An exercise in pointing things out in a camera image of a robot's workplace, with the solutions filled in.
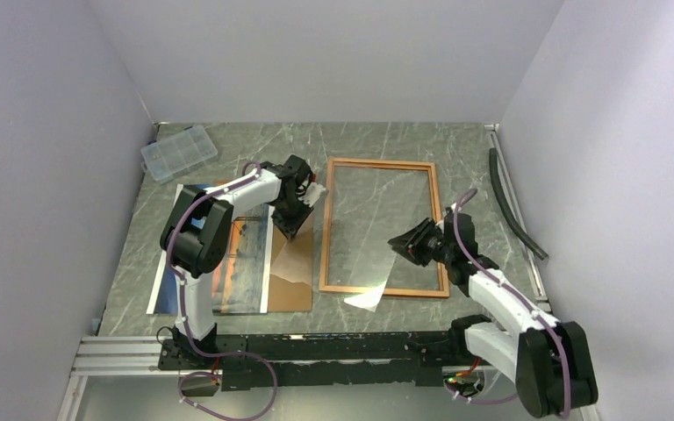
gray marble surface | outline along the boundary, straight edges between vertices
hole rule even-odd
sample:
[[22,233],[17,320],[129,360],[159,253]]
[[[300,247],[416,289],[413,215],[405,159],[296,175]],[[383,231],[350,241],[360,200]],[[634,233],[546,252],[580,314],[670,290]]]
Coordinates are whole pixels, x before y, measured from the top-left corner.
[[[188,125],[162,125],[159,137],[183,130]],[[328,124],[213,124],[206,131],[220,147],[220,161],[199,168],[187,175],[159,184],[146,176],[140,187],[133,220],[123,249],[118,271],[104,312],[100,330],[103,336],[149,335],[163,325],[172,325],[169,315],[147,315],[161,249],[159,235],[169,216],[175,187],[181,183],[205,183],[237,176],[247,160],[283,162],[294,153],[307,159],[318,174],[318,181],[325,182],[327,157],[369,158],[402,161],[432,161],[438,169],[438,182],[443,206],[452,203],[469,187],[479,189],[479,194],[464,211],[469,213],[477,227],[480,252],[493,258],[505,271],[508,279],[527,296],[533,298],[533,286],[527,262],[517,239],[507,228],[489,184],[487,151],[489,144],[484,127],[479,124],[429,124],[429,123],[328,123]],[[370,170],[346,172],[347,177],[361,186],[355,197],[344,194],[339,188],[335,197],[341,211],[360,204],[355,210],[364,230],[343,236],[332,244],[333,255],[344,255],[340,264],[343,275],[349,279],[362,266],[361,254],[350,249],[360,245],[367,250],[379,236],[391,232],[399,235],[405,228],[421,220],[426,212],[418,206],[417,196],[423,189],[419,179],[407,175],[376,175]],[[402,189],[406,185],[411,189]],[[388,218],[380,218],[381,209],[407,205],[406,212],[392,210],[391,217],[400,221],[396,232]],[[319,251],[323,203],[314,211],[314,273],[313,309],[308,312],[269,313],[262,315],[220,315],[219,333],[305,333],[305,332],[390,332],[410,330],[446,330],[455,318],[476,314],[481,307],[455,287],[448,299],[383,297],[375,312],[344,303],[342,294],[318,291]],[[417,221],[407,218],[412,215]],[[333,226],[333,235],[339,221]],[[419,270],[397,258],[391,265],[389,284],[431,288],[436,269]]]

gray wall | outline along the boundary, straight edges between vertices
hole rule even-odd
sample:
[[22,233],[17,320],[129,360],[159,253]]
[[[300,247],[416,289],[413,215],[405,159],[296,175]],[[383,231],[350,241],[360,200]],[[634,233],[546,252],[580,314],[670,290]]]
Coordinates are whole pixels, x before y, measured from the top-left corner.
[[0,420],[55,419],[151,125],[84,1],[0,1]]
[[154,121],[498,122],[562,0],[90,0]]
[[603,419],[674,419],[674,1],[565,2],[502,142]]

